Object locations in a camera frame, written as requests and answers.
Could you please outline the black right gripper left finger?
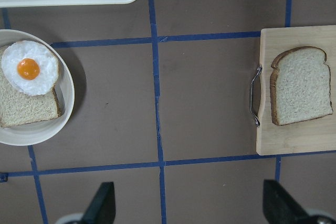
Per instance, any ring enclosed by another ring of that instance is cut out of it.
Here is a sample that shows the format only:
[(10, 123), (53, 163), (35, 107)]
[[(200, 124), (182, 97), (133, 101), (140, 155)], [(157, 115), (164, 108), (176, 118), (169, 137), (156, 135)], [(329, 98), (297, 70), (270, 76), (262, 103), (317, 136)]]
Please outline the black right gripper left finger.
[(114, 183), (102, 183), (84, 212), (82, 223), (114, 223), (116, 216), (115, 203)]

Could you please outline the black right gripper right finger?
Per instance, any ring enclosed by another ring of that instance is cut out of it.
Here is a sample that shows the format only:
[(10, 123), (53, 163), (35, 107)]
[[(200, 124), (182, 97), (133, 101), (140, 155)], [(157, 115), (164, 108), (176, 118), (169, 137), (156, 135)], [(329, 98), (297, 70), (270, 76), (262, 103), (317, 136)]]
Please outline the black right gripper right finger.
[(262, 203), (270, 224), (317, 223), (317, 218), (310, 216), (276, 180), (264, 180)]

